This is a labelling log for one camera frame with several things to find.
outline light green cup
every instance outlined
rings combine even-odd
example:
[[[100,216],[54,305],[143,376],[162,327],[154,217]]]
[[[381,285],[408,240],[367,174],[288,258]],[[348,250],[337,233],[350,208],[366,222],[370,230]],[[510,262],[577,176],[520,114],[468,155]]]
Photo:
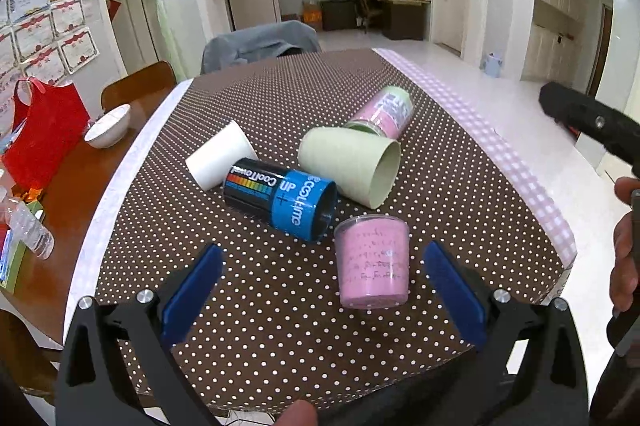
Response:
[[[303,171],[338,185],[341,195],[372,210],[381,206],[400,168],[400,143],[373,133],[319,127],[300,143]]]

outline brown tablecloth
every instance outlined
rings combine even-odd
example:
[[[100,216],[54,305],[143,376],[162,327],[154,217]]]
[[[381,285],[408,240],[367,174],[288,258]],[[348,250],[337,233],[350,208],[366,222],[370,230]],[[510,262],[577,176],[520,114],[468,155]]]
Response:
[[[415,115],[398,179],[377,211],[410,225],[410,297],[393,309],[345,310],[331,232],[304,243],[230,210],[218,191],[198,188],[184,160],[235,119],[261,159],[297,167],[307,130],[343,124],[390,84],[411,93]],[[335,224],[366,212],[342,199]],[[540,302],[562,274],[546,234],[484,151],[376,53],[268,60],[201,77],[185,93],[120,209],[97,298],[114,303],[156,288],[214,241],[225,248],[224,275],[188,342],[174,348],[195,390],[218,408],[279,412],[298,398],[330,406],[469,348],[422,274],[433,239],[524,301]],[[122,350],[138,391],[149,392],[135,352]]]

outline pink label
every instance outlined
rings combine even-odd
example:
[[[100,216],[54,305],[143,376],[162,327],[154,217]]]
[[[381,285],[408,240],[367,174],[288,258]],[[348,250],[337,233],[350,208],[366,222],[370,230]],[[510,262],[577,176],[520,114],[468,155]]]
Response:
[[[370,121],[389,139],[398,139],[411,117],[411,108],[392,92],[379,92],[351,121]]]
[[[336,240],[343,303],[365,296],[406,296],[409,236],[404,222],[365,220],[346,229]]]

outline pink cup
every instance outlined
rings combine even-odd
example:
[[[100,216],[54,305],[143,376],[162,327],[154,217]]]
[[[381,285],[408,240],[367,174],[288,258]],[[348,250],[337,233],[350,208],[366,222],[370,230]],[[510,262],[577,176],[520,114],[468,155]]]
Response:
[[[402,305],[409,294],[409,226],[387,215],[363,215],[335,228],[340,302],[354,309]]]

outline finger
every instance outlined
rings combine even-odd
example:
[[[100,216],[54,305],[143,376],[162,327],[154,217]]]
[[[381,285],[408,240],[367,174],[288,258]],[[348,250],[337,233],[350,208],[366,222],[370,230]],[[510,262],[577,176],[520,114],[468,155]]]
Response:
[[[631,226],[631,212],[629,212],[620,219],[620,222],[618,222],[616,224],[616,227],[613,229],[613,243],[618,243],[618,238],[623,231],[628,231],[629,233],[631,233]]]
[[[626,311],[633,303],[633,292],[638,286],[638,272],[631,257],[616,260],[611,271],[609,295],[615,307]]]
[[[640,188],[640,180],[632,177],[620,177],[613,188],[616,197],[625,204],[631,204],[631,192]]]
[[[318,426],[316,408],[307,401],[296,401],[285,410],[275,426]]]

